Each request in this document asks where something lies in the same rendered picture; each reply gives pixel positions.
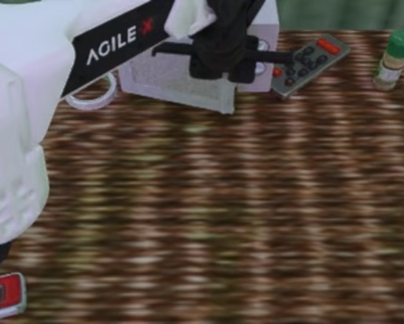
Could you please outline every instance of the wooden table surface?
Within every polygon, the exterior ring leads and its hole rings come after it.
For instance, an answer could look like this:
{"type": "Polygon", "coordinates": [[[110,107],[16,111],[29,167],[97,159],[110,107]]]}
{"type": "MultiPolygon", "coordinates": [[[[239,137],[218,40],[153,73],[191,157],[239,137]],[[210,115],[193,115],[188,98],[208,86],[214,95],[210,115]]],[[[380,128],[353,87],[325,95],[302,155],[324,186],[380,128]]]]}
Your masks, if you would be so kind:
{"type": "Polygon", "coordinates": [[[404,323],[404,73],[376,92],[388,33],[331,33],[350,56],[289,101],[60,105],[48,205],[0,268],[17,323],[404,323]]]}

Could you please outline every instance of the green bottle cap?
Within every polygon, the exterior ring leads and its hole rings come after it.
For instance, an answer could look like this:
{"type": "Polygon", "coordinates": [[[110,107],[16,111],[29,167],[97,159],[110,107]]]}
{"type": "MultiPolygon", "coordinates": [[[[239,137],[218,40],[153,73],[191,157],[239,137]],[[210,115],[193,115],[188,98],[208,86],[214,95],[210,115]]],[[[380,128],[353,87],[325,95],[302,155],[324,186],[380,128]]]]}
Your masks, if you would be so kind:
{"type": "Polygon", "coordinates": [[[391,33],[386,53],[396,59],[404,59],[404,30],[391,33]]]}

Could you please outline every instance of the bottle label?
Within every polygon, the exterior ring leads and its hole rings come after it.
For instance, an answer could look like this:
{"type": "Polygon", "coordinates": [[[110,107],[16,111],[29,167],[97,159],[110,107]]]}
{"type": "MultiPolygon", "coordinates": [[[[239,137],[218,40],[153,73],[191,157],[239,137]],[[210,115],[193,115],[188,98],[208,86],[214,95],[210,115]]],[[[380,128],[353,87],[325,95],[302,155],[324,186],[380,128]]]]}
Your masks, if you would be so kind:
{"type": "Polygon", "coordinates": [[[402,69],[400,70],[392,70],[384,67],[382,61],[379,64],[379,69],[377,73],[377,78],[385,82],[395,82],[400,78],[402,74],[402,69]]]}

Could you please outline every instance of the spice bottle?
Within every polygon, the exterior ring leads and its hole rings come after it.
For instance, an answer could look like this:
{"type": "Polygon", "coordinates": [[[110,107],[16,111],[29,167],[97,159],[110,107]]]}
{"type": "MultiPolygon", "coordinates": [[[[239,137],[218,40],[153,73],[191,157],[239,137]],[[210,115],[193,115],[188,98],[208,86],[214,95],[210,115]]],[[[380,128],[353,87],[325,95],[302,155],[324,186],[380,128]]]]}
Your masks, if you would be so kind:
{"type": "Polygon", "coordinates": [[[404,30],[392,32],[388,46],[374,76],[374,86],[378,90],[392,90],[400,78],[404,67],[404,30]]]}

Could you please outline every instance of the remote control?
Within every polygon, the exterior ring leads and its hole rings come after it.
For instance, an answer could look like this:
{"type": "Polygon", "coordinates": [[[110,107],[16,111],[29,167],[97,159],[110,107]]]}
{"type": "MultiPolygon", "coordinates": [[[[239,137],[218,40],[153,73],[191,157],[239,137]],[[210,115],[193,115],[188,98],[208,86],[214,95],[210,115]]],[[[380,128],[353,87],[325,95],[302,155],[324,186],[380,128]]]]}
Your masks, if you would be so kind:
{"type": "Polygon", "coordinates": [[[351,48],[329,34],[323,34],[294,54],[294,63],[276,64],[273,70],[271,91],[281,99],[289,98],[308,82],[315,79],[351,48]]]}

